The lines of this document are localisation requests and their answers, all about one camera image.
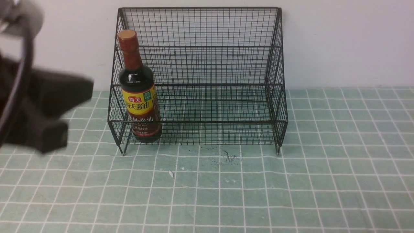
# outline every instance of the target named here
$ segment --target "white wall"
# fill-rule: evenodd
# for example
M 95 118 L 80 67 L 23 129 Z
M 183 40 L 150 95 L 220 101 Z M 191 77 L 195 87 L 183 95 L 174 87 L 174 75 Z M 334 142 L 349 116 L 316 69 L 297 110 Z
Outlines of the white wall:
M 288 88 L 414 85 L 414 0 L 36 0 L 46 12 L 35 64 L 106 90 L 118 7 L 279 6 Z M 3 54 L 19 43 L 2 36 Z

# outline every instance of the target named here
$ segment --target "wire basket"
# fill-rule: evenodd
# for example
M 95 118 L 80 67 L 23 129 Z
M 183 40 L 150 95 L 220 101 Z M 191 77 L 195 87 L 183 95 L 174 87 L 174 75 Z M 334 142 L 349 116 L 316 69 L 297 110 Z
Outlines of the wire basket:
M 153 144 L 275 144 L 279 152 L 288 123 L 280 8 L 120 8 L 116 33 L 124 29 L 137 31 L 154 72 L 163 132 Z M 108 124 L 125 154 L 140 142 L 118 81 L 123 64 L 115 40 Z

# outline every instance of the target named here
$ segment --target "bottle label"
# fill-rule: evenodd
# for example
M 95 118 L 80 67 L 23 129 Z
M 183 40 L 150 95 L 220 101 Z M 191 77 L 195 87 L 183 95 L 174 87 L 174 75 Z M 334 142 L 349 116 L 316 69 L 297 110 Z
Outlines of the bottle label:
M 132 124 L 135 135 L 149 137 L 159 132 L 160 121 L 159 106 L 156 97 L 155 85 L 143 92 L 127 92 L 122 90 L 125 105 L 133 120 L 145 121 Z

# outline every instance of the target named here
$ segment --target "bottle cap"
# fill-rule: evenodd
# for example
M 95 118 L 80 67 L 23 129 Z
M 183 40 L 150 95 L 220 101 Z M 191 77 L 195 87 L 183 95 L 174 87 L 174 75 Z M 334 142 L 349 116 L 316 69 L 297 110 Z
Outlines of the bottle cap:
M 137 32 L 134 30 L 123 30 L 118 33 L 119 47 L 124 52 L 133 52 L 138 49 Z

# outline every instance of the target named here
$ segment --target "yellow label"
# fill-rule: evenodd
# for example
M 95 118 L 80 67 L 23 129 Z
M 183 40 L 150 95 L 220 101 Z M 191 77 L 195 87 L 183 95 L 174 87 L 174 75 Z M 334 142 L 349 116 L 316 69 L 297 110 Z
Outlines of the yellow label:
M 152 110 L 152 101 L 156 98 L 155 85 L 143 92 L 127 92 L 122 90 L 125 105 L 130 113 L 144 115 Z

